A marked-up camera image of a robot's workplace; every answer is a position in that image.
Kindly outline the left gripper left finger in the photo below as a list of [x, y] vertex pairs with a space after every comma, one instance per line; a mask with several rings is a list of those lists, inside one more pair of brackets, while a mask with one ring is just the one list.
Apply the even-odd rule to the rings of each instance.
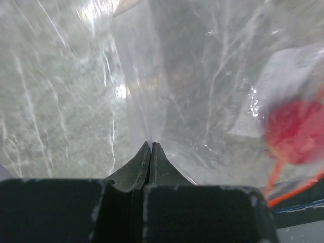
[[104, 179], [2, 181], [1, 242], [140, 242], [150, 156], [144, 143]]

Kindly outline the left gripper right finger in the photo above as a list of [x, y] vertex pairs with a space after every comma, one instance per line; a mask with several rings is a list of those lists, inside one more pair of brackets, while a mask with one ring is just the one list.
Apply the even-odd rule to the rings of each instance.
[[143, 195], [144, 242], [278, 242], [262, 193], [248, 186], [191, 184], [153, 144]]

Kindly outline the clear zip top bag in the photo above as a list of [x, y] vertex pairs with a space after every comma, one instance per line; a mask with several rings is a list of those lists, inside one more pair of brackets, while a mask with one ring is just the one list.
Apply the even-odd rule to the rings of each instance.
[[323, 94], [323, 1], [1, 1], [1, 169], [104, 178], [159, 143], [195, 185], [271, 205], [323, 182], [323, 156], [271, 148], [278, 107]]

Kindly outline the red fake apple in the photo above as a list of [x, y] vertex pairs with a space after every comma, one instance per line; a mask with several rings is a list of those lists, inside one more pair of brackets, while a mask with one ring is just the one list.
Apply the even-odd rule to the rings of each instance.
[[271, 112], [265, 125], [270, 151], [293, 165], [323, 158], [323, 104], [315, 100], [288, 102]]

